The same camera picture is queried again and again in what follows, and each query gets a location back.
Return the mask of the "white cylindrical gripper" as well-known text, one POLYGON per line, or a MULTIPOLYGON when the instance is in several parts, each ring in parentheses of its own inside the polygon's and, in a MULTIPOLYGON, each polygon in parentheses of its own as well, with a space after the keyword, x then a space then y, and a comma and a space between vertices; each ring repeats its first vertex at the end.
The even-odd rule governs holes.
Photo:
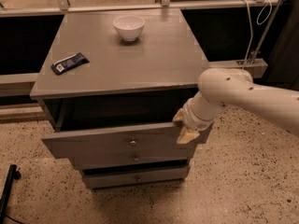
POLYGON ((205 130, 214 121, 215 109, 207 103, 207 101, 200 98, 189 99, 185 105, 178 110, 176 115, 172 118, 173 122, 184 123, 177 143, 185 145, 193 141, 200 135, 200 131, 205 130))

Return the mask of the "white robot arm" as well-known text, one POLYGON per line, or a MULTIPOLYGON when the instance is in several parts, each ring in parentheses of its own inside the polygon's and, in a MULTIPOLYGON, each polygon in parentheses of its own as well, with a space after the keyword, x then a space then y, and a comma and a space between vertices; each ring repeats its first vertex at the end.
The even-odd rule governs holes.
POLYGON ((177 114, 182 124, 177 143, 188 144, 234 105, 299 136, 299 92, 258 85, 244 69, 209 68, 197 81, 198 92, 177 114))

